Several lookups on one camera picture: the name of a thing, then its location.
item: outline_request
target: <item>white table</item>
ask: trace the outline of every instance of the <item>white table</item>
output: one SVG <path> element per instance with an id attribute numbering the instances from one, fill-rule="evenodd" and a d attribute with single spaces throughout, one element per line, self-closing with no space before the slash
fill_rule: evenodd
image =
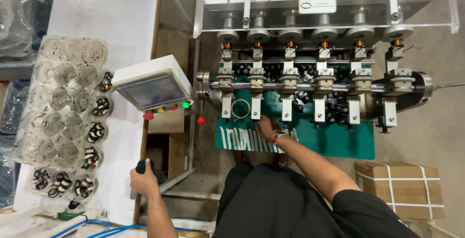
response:
<path id="1" fill-rule="evenodd" d="M 150 60 L 157 0 L 54 0 L 49 35 L 105 39 L 105 68 Z M 113 223 L 132 224 L 134 200 L 129 198 L 129 171 L 140 157 L 143 118 L 120 94 L 113 93 L 114 110 L 108 117 L 109 134 L 103 144 L 104 160 L 97 170 L 98 191 L 89 207 L 108 212 Z M 30 166 L 22 165 L 13 209 L 27 210 L 36 204 L 60 204 L 48 197 L 24 192 Z"/>

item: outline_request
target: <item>hand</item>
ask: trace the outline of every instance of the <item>hand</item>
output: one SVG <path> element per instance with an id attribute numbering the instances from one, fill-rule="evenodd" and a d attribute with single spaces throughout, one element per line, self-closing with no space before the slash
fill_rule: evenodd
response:
<path id="1" fill-rule="evenodd" d="M 258 126 L 255 127 L 257 133 L 263 137 L 263 139 L 273 142 L 273 137 L 281 132 L 281 126 L 276 120 L 269 118 L 265 115 L 260 115 L 260 121 L 257 122 Z"/>
<path id="2" fill-rule="evenodd" d="M 160 189 L 158 188 L 157 177 L 152 172 L 152 167 L 150 166 L 150 159 L 146 159 L 146 171 L 144 174 L 139 174 L 136 172 L 136 169 L 131 170 L 131 188 L 138 191 L 139 193 L 149 197 L 152 197 L 156 194 L 160 194 Z"/>

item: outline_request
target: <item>metal screw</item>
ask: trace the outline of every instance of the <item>metal screw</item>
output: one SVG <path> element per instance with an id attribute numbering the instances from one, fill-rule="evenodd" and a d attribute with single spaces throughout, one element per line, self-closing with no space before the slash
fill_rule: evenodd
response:
<path id="1" fill-rule="evenodd" d="M 392 20 L 399 20 L 400 19 L 400 13 L 399 12 L 392 13 L 391 18 L 392 18 Z"/>

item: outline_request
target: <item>control box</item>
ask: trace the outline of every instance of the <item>control box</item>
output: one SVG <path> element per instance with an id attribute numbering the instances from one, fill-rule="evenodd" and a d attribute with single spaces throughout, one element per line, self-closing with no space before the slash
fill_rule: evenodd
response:
<path id="1" fill-rule="evenodd" d="M 141 112 L 163 113 L 192 103 L 192 86 L 173 55 L 120 68 L 112 84 Z"/>

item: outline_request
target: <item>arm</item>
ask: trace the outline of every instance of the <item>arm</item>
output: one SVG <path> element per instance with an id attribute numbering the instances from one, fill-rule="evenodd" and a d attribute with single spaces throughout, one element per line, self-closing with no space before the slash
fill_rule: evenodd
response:
<path id="1" fill-rule="evenodd" d="M 131 170 L 131 188 L 147 196 L 148 201 L 148 238 L 177 238 L 171 218 L 166 210 L 166 205 L 161 198 L 157 177 L 151 170 L 150 159 L 146 159 L 146 171 L 138 174 Z"/>
<path id="2" fill-rule="evenodd" d="M 272 142 L 274 135 L 281 131 L 281 126 L 275 120 L 262 115 L 255 130 L 265 140 Z M 277 140 L 276 146 L 294 160 L 311 184 L 330 203 L 342 190 L 361 191 L 345 172 L 321 155 L 292 140 L 288 135 L 282 135 Z"/>

